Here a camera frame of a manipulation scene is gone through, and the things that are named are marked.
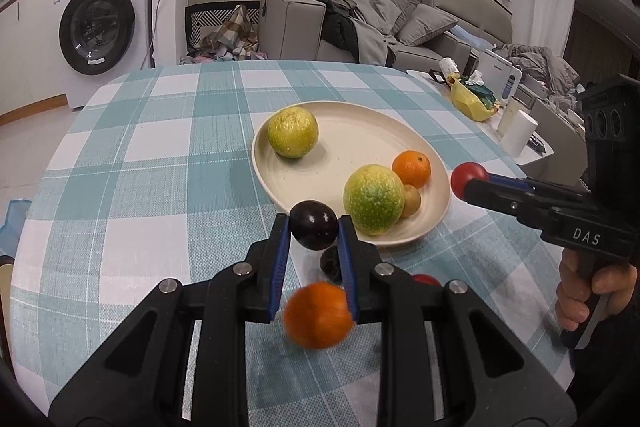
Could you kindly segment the person's right hand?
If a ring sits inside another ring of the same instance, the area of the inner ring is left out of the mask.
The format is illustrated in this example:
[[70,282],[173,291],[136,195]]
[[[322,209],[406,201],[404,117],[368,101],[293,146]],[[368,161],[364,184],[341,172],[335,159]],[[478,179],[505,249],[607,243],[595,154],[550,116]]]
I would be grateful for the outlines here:
[[555,314],[559,325],[574,332],[585,323],[591,312],[587,300],[592,295],[609,295],[603,317],[619,314],[629,305],[637,283],[637,268],[633,265],[608,265],[592,277],[584,279],[578,273],[580,254],[564,248],[559,265],[560,283],[556,288]]

